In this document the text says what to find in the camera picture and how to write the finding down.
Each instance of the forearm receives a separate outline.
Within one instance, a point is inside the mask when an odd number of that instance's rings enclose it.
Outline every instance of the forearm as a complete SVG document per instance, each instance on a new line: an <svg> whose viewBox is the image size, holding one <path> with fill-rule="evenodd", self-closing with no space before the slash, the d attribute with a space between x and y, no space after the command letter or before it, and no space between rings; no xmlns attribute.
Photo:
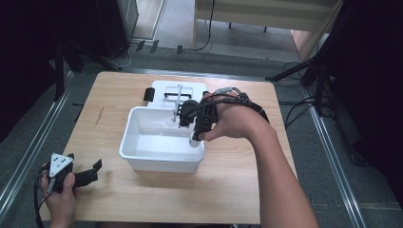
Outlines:
<svg viewBox="0 0 403 228"><path fill-rule="evenodd" d="M248 140L257 157L261 225L317 227L314 212L283 154L275 129L269 124L260 126Z"/></svg>

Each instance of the person's right hand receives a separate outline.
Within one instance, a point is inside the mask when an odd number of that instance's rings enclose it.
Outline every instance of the person's right hand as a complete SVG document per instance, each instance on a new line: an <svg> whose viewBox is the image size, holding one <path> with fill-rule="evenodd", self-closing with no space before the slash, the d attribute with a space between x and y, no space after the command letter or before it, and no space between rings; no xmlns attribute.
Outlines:
<svg viewBox="0 0 403 228"><path fill-rule="evenodd" d="M211 93L205 94L203 98L208 98ZM224 98L214 96L208 100L216 101ZM246 138L251 141L260 130L271 129L273 127L267 123L258 112L250 107L240 104L216 104L219 118L216 126L208 132L199 135L201 140L212 141L221 136L230 138Z"/></svg>

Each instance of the wrist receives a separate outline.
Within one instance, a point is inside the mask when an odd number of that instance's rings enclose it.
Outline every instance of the wrist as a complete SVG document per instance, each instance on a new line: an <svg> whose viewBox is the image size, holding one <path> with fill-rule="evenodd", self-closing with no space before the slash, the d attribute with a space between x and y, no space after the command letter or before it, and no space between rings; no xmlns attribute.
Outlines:
<svg viewBox="0 0 403 228"><path fill-rule="evenodd" d="M50 228L70 228L72 227L74 221L65 221L65 220L57 220L53 219L50 222Z"/></svg>

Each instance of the handheld controller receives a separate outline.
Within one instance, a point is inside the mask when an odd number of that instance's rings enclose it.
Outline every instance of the handheld controller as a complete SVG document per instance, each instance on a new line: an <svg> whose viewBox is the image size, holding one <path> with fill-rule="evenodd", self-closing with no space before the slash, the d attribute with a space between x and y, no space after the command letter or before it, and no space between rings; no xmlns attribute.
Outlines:
<svg viewBox="0 0 403 228"><path fill-rule="evenodd" d="M50 196L53 192L62 193L63 192L63 182L68 173L72 172L73 169L73 161L74 154L69 154L67 156L59 155L53 153L51 156L51 160L43 166L39 172L38 176L35 179L35 183L33 185L33 201L35 205L35 213L36 213L36 223L38 227L44 227L44 224L41 219L41 215L39 213L39 209L42 203L47 199L43 199L41 204L38 203L38 189L41 185L41 179L43 177L43 172L48 170L49 180L48 180L48 195ZM75 183L73 189L78 187L87 186L90 183L98 180L98 171L102 167L102 160L98 160L92 166L92 169L88 169L87 171L83 171L81 173L75 173Z"/></svg>

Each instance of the robotic hand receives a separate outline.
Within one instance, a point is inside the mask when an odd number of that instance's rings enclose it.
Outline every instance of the robotic hand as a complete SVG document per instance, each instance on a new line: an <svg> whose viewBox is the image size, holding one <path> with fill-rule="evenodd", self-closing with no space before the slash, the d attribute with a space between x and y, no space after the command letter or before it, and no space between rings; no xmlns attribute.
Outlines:
<svg viewBox="0 0 403 228"><path fill-rule="evenodd" d="M229 95L231 91L236 91L237 96ZM208 101L210 98L215 96L223 96L223 99ZM190 124L195 122L196 124L193 133L190 136L189 144L192 147L197 147L200 144L199 135L202 132L207 132L211 130L213 124L216 124L219 119L219 113L216 108L216 104L234 104L234 105L244 105L250 107L257 111L264 120L269 122L264 109L249 100L246 93L240 92L239 89L235 87L226 87L217 89L213 95L201 100L200 103L188 100L178 107L178 115L180 116L180 126L188 127Z"/></svg>

